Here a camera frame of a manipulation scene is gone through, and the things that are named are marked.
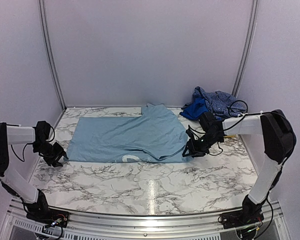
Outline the light blue t-shirt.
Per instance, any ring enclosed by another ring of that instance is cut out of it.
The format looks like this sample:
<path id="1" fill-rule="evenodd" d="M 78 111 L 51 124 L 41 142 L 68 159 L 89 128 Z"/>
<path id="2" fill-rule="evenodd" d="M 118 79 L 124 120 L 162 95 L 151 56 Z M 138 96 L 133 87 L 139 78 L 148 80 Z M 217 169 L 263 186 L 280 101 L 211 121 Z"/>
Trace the light blue t-shirt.
<path id="1" fill-rule="evenodd" d="M 148 104 L 140 116 L 81 117 L 67 148 L 69 161 L 187 163 L 188 135 L 164 105 Z"/>

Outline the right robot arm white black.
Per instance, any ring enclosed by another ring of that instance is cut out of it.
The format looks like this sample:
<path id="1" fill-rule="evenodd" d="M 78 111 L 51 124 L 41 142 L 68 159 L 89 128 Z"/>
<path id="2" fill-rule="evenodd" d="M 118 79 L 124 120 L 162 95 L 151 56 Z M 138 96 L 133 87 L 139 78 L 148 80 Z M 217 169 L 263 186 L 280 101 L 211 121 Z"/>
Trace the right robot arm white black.
<path id="1" fill-rule="evenodd" d="M 266 202 L 270 191 L 278 183 L 285 162 L 292 155 L 297 138 L 290 122 L 280 110 L 260 113 L 244 113 L 241 116 L 218 120 L 210 116 L 207 121 L 200 119 L 203 129 L 201 137 L 189 127 L 189 137 L 183 157 L 204 157 L 212 145 L 221 143 L 226 136 L 261 135 L 264 145 L 264 161 L 257 180 L 242 202 L 237 219 L 248 224 L 257 216 L 257 211 Z"/>

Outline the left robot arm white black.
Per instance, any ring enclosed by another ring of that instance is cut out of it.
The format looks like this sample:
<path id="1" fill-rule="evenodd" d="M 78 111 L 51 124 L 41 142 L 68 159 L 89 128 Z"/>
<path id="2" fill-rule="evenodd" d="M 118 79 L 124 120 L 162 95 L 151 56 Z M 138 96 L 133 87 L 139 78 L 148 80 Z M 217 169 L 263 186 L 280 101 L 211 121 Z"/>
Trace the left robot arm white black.
<path id="1" fill-rule="evenodd" d="M 46 121 L 37 122 L 36 126 L 21 126 L 0 122 L 0 183 L 12 196 L 20 198 L 23 203 L 34 208 L 34 215 L 43 223 L 53 219 L 53 211 L 48 208 L 45 194 L 25 180 L 10 163 L 10 153 L 17 160 L 25 162 L 19 156 L 15 145 L 31 146 L 32 152 L 43 158 L 50 167 L 61 167 L 62 158 L 68 159 L 64 148 L 50 137 L 55 136 L 54 128 Z"/>

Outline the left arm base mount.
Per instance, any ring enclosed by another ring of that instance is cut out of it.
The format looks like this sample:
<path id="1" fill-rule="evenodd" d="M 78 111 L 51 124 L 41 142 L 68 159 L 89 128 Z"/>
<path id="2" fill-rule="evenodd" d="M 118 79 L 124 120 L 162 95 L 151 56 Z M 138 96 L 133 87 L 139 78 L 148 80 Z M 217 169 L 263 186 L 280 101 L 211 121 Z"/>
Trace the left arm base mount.
<path id="1" fill-rule="evenodd" d="M 70 213 L 68 211 L 50 208 L 47 201 L 40 199 L 35 203 L 23 202 L 26 217 L 30 220 L 48 226 L 59 225 L 65 228 L 68 225 Z"/>

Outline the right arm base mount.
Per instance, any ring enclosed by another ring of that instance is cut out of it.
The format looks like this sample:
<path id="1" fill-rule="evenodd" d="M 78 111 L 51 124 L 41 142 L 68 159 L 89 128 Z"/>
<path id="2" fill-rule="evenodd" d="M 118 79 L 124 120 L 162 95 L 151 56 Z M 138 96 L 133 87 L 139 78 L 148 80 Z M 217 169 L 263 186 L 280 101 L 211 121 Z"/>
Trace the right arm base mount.
<path id="1" fill-rule="evenodd" d="M 224 212 L 218 218 L 224 229 L 251 225 L 263 220 L 264 215 L 260 206 L 243 206 L 241 210 Z"/>

